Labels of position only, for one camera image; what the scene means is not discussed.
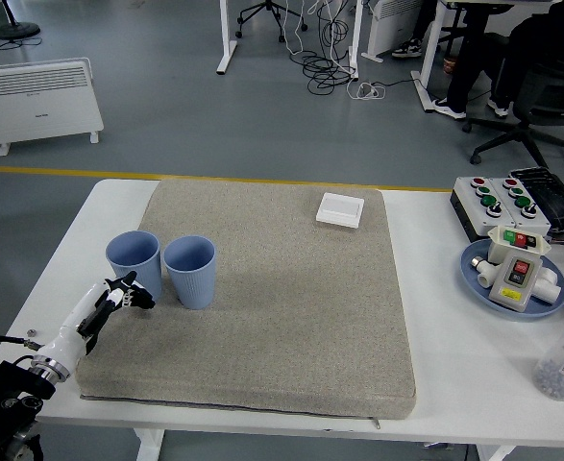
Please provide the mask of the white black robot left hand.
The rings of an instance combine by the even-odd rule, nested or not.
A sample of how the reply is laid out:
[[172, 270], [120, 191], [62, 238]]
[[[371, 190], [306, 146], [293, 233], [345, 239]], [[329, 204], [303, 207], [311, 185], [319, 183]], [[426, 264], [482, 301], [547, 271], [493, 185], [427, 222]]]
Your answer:
[[34, 355], [31, 370], [48, 380], [66, 381], [93, 349], [113, 312], [131, 306], [153, 308], [152, 294], [135, 278], [136, 271], [131, 271], [119, 279], [95, 283], [63, 321], [58, 335]]

